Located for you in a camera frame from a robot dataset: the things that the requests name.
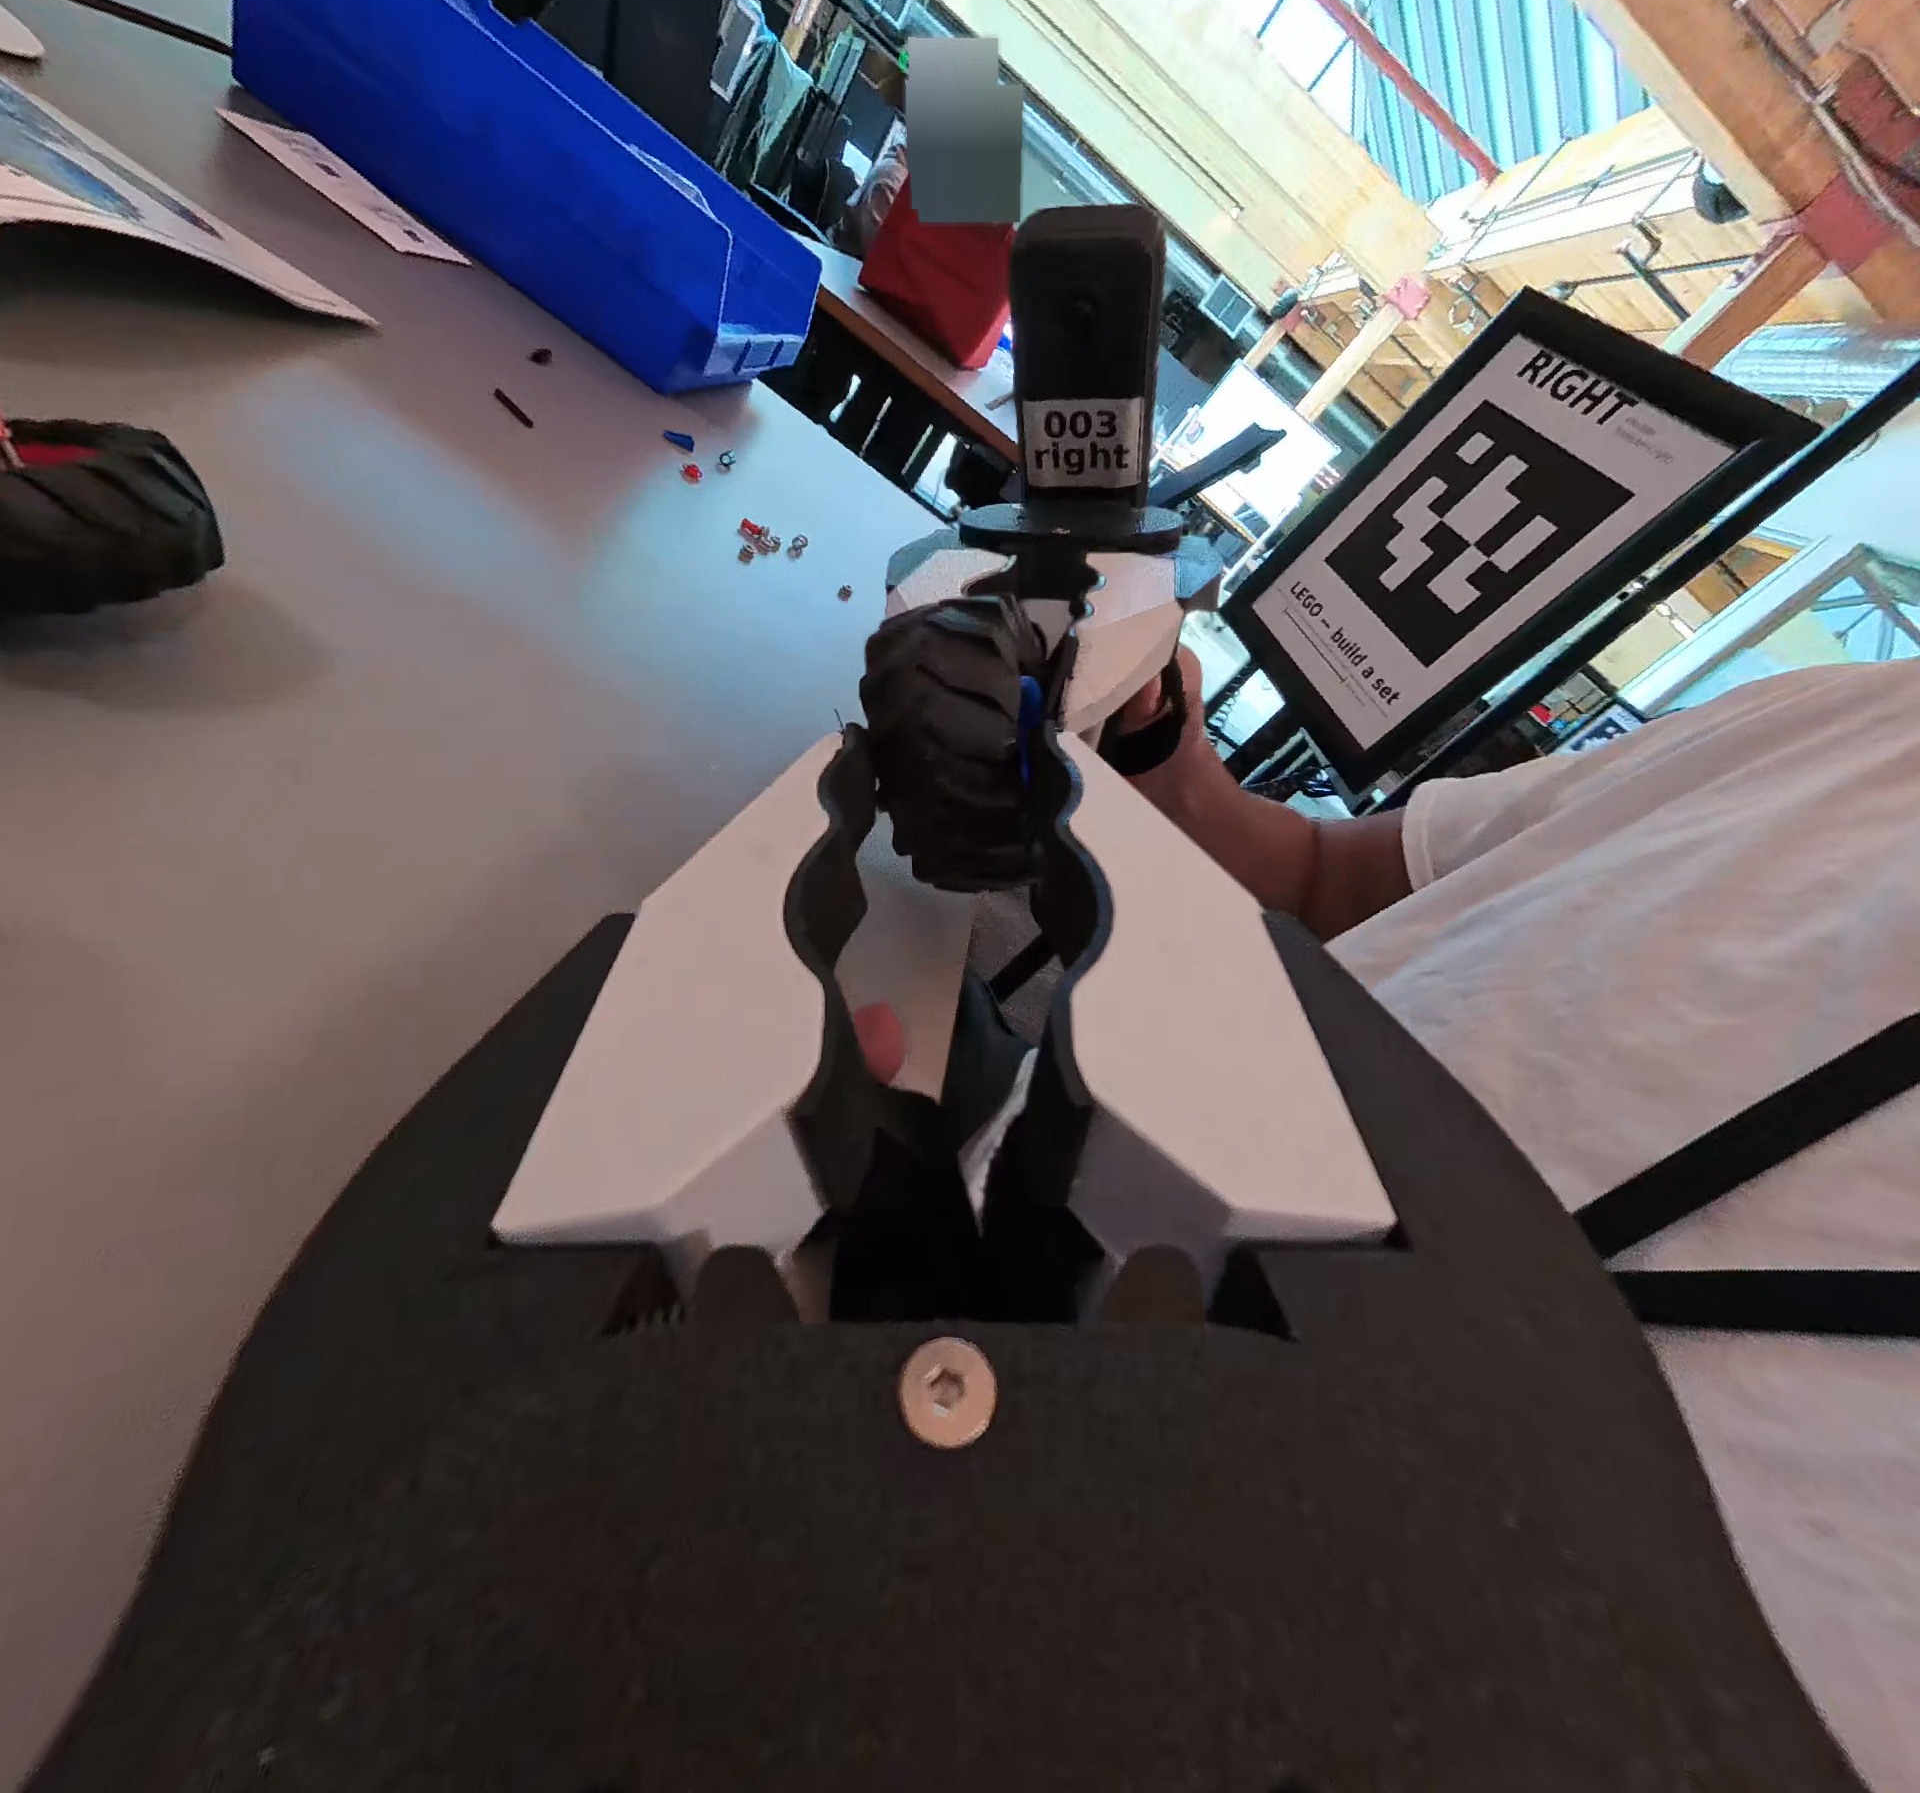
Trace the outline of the black toy wheel blue rim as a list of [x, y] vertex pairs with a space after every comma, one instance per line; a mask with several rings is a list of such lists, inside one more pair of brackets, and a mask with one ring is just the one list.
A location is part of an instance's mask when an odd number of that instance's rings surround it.
[[920, 883], [1037, 886], [1033, 755], [1056, 689], [1041, 625], [1005, 593], [940, 597], [870, 634], [857, 690], [876, 806]]

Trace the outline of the black framed marker sign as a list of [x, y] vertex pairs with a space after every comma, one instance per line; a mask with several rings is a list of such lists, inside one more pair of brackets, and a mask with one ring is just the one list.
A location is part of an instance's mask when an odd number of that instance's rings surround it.
[[1366, 788], [1818, 437], [1518, 292], [1226, 601], [1331, 771]]

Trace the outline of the black lego truck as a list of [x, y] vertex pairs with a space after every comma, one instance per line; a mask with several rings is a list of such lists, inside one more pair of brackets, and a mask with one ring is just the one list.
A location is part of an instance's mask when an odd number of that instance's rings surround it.
[[166, 437], [70, 418], [4, 423], [4, 620], [146, 602], [226, 557], [216, 508]]

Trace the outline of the lego instruction booklet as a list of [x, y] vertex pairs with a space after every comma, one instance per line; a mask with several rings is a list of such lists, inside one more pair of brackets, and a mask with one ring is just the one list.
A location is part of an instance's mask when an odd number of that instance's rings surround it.
[[2, 81], [2, 224], [28, 223], [156, 243], [306, 316], [378, 328], [348, 296], [181, 196], [49, 101]]

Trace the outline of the white printed card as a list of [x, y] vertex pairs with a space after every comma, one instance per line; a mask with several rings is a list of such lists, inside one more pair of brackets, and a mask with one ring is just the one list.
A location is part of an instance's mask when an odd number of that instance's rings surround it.
[[222, 108], [223, 124], [249, 144], [292, 173], [302, 185], [319, 192], [336, 210], [369, 230], [396, 254], [433, 261], [440, 265], [468, 265], [468, 256], [447, 243], [425, 223], [383, 195], [364, 173], [350, 169], [314, 134], [298, 128], [275, 126], [232, 106]]

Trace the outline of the person in white shirt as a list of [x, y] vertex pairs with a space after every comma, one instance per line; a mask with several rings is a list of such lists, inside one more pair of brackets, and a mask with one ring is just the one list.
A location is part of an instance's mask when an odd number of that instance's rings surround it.
[[[1918, 1005], [1912, 660], [1434, 781], [1331, 942], [1583, 1206]], [[1915, 1343], [1656, 1332], [1744, 1573], [1870, 1788], [1918, 1784]]]

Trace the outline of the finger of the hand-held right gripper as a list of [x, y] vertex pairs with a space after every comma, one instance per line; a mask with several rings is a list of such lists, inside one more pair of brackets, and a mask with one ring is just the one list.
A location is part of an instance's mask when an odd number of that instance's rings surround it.
[[1018, 560], [992, 551], [897, 551], [883, 571], [883, 622], [968, 596], [1019, 601]]
[[1094, 587], [1069, 625], [1071, 664], [1053, 721], [1083, 741], [1173, 657], [1186, 610], [1173, 555], [1091, 555]]

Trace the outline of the person's right hand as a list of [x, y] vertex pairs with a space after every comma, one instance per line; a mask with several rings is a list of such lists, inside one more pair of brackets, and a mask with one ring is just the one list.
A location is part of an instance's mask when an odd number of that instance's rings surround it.
[[1102, 729], [1102, 760], [1270, 912], [1319, 918], [1321, 828], [1290, 804], [1251, 794], [1226, 771], [1202, 720], [1202, 669], [1173, 657]]

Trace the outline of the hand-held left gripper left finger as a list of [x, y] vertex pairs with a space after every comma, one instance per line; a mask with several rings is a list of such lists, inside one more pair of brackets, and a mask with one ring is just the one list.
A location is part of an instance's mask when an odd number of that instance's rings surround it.
[[649, 892], [491, 1210], [506, 1246], [798, 1246], [825, 1214], [794, 1108], [828, 993], [784, 902], [829, 828], [828, 734]]

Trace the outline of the scattered small lego pieces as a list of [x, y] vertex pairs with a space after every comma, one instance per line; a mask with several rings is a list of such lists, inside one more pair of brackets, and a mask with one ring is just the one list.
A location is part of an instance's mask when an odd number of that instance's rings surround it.
[[828, 604], [876, 604], [891, 494], [767, 387], [664, 395], [553, 334], [506, 365], [491, 416], [545, 505], [684, 604], [722, 571]]

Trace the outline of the person's right forearm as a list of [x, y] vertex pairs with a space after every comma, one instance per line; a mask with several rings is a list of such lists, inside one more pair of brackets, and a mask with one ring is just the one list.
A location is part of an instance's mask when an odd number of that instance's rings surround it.
[[1309, 867], [1299, 921], [1331, 942], [1415, 892], [1404, 809], [1360, 818], [1308, 818]]

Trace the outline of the blue plastic bin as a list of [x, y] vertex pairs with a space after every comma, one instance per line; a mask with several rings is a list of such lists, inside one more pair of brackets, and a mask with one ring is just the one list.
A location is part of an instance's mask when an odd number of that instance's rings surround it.
[[819, 267], [491, 0], [232, 0], [232, 78], [655, 391], [794, 365]]

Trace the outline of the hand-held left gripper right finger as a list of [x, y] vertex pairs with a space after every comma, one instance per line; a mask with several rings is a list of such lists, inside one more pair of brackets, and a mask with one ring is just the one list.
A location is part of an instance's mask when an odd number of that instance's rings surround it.
[[1068, 1206], [1108, 1250], [1374, 1246], [1396, 1210], [1259, 902], [1087, 748], [1095, 931], [1068, 994], [1091, 1122]]

